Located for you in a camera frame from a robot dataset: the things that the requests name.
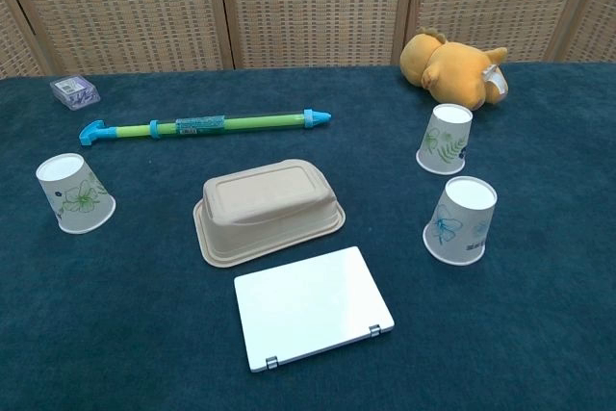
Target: stuffed animal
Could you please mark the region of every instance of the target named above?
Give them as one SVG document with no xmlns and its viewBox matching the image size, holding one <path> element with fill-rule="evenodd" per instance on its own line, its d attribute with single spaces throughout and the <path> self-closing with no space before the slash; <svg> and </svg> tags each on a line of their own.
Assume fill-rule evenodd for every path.
<svg viewBox="0 0 616 411">
<path fill-rule="evenodd" d="M 408 82 L 429 90 L 440 103 L 476 110 L 507 95 L 509 88 L 498 68 L 506 56 L 504 47 L 482 52 L 449 42 L 434 29 L 421 29 L 402 50 L 400 69 Z"/>
</svg>

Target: blue tabletop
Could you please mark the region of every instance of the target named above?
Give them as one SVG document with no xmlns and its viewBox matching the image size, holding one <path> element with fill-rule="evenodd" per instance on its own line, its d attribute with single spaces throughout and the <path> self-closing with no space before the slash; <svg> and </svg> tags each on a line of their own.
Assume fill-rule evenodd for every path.
<svg viewBox="0 0 616 411">
<path fill-rule="evenodd" d="M 415 162 L 430 95 L 394 67 L 91 76 L 71 112 L 53 78 L 0 81 L 0 409 L 614 409 L 616 64 L 506 64 L 475 112 L 461 172 L 499 194 L 485 256 L 458 268 L 422 241 L 448 180 Z M 79 144 L 95 119 L 314 108 L 313 130 Z M 80 153 L 115 197 L 63 233 L 35 177 Z M 232 269 L 199 250 L 211 177 L 305 159 L 344 227 Z M 369 341 L 252 373 L 241 274 L 358 245 L 396 321 Z"/>
</svg>

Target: upside-down paper cup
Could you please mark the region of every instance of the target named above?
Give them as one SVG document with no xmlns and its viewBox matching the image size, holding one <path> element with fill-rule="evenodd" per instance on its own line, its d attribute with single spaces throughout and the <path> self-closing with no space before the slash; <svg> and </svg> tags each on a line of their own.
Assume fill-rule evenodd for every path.
<svg viewBox="0 0 616 411">
<path fill-rule="evenodd" d="M 105 223 L 116 209 L 116 200 L 78 154 L 48 159 L 38 166 L 37 178 L 66 233 L 88 233 Z"/>
<path fill-rule="evenodd" d="M 450 103 L 436 106 L 415 155 L 418 164 L 440 175 L 462 170 L 472 121 L 473 113 L 463 106 Z"/>
<path fill-rule="evenodd" d="M 423 229 L 423 243 L 438 260 L 469 265 L 485 252 L 485 241 L 497 203 L 497 192 L 483 180 L 454 177 Z"/>
</svg>

